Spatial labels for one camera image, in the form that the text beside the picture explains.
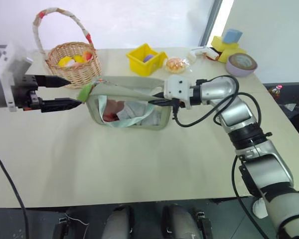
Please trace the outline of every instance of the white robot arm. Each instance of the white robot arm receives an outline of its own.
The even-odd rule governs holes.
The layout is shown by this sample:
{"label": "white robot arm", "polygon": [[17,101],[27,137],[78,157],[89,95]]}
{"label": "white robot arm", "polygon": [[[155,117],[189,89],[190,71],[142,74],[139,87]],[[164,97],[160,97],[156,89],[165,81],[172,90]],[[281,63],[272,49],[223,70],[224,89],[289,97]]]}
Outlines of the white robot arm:
{"label": "white robot arm", "polygon": [[[271,134],[263,133],[252,111],[239,98],[238,88],[232,76],[191,86],[187,79],[175,75],[165,83],[164,98],[170,100],[174,120],[182,127],[193,124],[179,122],[179,107],[190,109],[200,104],[215,107],[217,118],[241,161],[242,178],[252,195],[263,197],[278,238],[299,238],[299,192],[293,188],[293,176],[267,139]],[[159,101],[151,103],[160,105]]]}

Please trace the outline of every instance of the beige tabletop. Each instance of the beige tabletop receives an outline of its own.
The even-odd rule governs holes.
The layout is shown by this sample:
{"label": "beige tabletop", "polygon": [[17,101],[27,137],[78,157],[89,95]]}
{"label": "beige tabletop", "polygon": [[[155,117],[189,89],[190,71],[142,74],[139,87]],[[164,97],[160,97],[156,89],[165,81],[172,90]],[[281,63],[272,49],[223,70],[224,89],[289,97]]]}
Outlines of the beige tabletop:
{"label": "beige tabletop", "polygon": [[[104,75],[132,76],[128,49],[99,50]],[[186,56],[187,48],[165,48],[169,56]],[[47,74],[38,54],[29,74]],[[226,74],[222,63],[199,58],[184,76],[210,79]],[[153,77],[168,76],[159,69]],[[291,169],[299,190],[299,135],[252,74],[239,78],[241,91],[252,93],[278,152]],[[77,90],[42,88],[44,99],[75,98]],[[252,102],[246,99],[253,112]],[[189,123],[210,106],[180,110]],[[233,197],[230,181],[234,147],[212,117],[190,128],[170,120],[160,131],[110,128],[96,124],[86,106],[64,112],[10,113],[0,109],[0,158],[26,207],[57,207],[160,200]],[[236,171],[241,195],[248,191]],[[0,207],[19,207],[0,169]]]}

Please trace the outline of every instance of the cable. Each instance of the cable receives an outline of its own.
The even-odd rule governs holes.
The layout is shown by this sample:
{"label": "cable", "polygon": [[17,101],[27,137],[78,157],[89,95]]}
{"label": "cable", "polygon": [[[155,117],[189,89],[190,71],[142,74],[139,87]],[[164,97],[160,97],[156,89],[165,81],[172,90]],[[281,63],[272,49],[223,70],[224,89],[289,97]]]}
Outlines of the cable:
{"label": "cable", "polygon": [[69,215],[67,215],[66,213],[65,213],[65,216],[67,217],[67,218],[69,218],[69,219],[71,219],[71,220],[74,220],[74,221],[77,221],[77,222],[80,222],[81,224],[83,224],[83,225],[85,225],[86,227],[85,227],[85,231],[84,231],[84,234],[83,234],[83,238],[82,239],[84,239],[85,238],[85,235],[86,235],[86,232],[87,232],[87,230],[88,230],[88,227],[89,227],[89,223],[84,223],[84,222],[82,222],[80,219],[77,219],[77,218],[72,218],[72,217],[70,217]]}
{"label": "cable", "polygon": [[269,237],[264,233],[264,231],[257,224],[257,222],[255,221],[253,216],[251,216],[251,214],[248,212],[245,204],[243,203],[243,201],[241,200],[241,197],[239,196],[239,194],[237,192],[236,183],[235,183],[235,168],[236,168],[237,159],[238,159],[238,156],[235,156],[233,166],[232,166],[232,169],[231,169],[231,183],[233,185],[233,189],[234,189],[236,198],[237,198],[240,206],[244,210],[245,214],[248,216],[249,220],[252,222],[252,224],[255,226],[255,228],[258,230],[258,232],[263,236],[264,239],[269,239]]}
{"label": "cable", "polygon": [[4,172],[6,178],[8,179],[8,181],[9,181],[9,183],[10,183],[12,189],[13,189],[13,192],[15,194],[15,197],[17,198],[17,200],[18,200],[18,202],[21,206],[21,209],[22,209],[22,212],[23,212],[23,217],[24,217],[24,224],[25,224],[25,239],[29,239],[30,238],[29,237],[29,221],[28,221],[28,216],[26,214],[26,209],[25,209],[25,206],[23,204],[23,201],[22,201],[22,199],[21,199],[21,197],[20,197],[20,195],[19,195],[19,193],[18,193],[18,191],[15,187],[15,184],[13,183],[10,175],[8,174],[8,172],[5,169],[5,167],[4,167],[1,160],[0,160],[0,167],[1,167],[2,171]]}
{"label": "cable", "polygon": [[[252,95],[248,94],[248,93],[245,93],[245,92],[239,92],[237,95],[242,95],[242,96],[247,96],[249,97],[255,104],[256,108],[257,108],[257,114],[258,114],[258,124],[259,126],[261,125],[261,121],[262,121],[262,115],[261,115],[261,110],[260,110],[260,106],[257,102],[257,100],[255,99],[255,97],[253,97]],[[216,118],[217,116],[219,115],[219,112],[214,116],[213,118],[213,121],[215,124],[217,125],[220,125],[221,126],[221,123],[219,123]]]}
{"label": "cable", "polygon": [[177,117],[177,112],[178,112],[178,109],[175,110],[173,109],[173,116],[174,116],[174,120],[175,122],[181,126],[181,127],[191,127],[195,124],[198,124],[199,122],[202,122],[204,119],[206,119],[207,117],[209,117],[213,112],[215,112],[218,107],[220,107],[223,103],[225,103],[228,99],[230,99],[230,101],[219,111],[217,112],[216,114],[216,117],[221,114],[224,110],[226,110],[230,105],[231,103],[233,103],[233,101],[235,100],[236,96],[238,95],[238,91],[239,91],[239,82],[237,81],[237,79],[231,75],[223,75],[223,76],[217,76],[211,80],[209,80],[208,82],[211,82],[219,77],[229,77],[231,78],[234,82],[235,82],[235,85],[236,85],[236,88],[235,88],[235,92],[232,94],[232,95],[229,95],[227,97],[225,97],[221,102],[219,102],[217,105],[215,105],[207,114],[205,114],[203,117],[201,117],[200,119],[192,122],[192,123],[189,123],[189,124],[182,124],[179,120],[178,120],[178,117]]}

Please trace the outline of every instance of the floor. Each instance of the floor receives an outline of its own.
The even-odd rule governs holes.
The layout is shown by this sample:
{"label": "floor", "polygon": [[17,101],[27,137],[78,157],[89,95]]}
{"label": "floor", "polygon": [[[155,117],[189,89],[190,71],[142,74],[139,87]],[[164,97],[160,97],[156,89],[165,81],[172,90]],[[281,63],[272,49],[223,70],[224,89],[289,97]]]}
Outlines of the floor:
{"label": "floor", "polygon": [[[253,198],[244,198],[247,208],[251,208]],[[185,200],[168,202],[148,202],[130,204],[135,212],[134,238],[161,239],[161,212],[165,205],[177,203],[189,211],[202,210],[211,220],[214,239],[259,239],[261,236],[240,208],[237,200],[214,203],[210,200]],[[71,208],[70,216],[89,222],[85,239],[99,239],[107,217],[118,205],[96,205]],[[64,213],[28,211],[31,239],[51,239],[55,224]],[[258,220],[269,238],[275,238],[274,228],[268,218]],[[82,239],[85,226],[73,221],[68,239]],[[22,213],[18,209],[0,209],[0,239],[24,238]]]}

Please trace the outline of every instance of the purple tape roll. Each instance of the purple tape roll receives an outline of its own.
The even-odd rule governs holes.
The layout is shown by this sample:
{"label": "purple tape roll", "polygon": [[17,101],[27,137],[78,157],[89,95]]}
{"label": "purple tape roll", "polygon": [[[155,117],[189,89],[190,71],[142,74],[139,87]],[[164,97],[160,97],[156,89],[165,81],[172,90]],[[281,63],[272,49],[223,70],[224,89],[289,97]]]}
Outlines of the purple tape roll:
{"label": "purple tape roll", "polygon": [[237,77],[248,76],[258,67],[257,62],[249,55],[236,53],[227,59],[226,70]]}

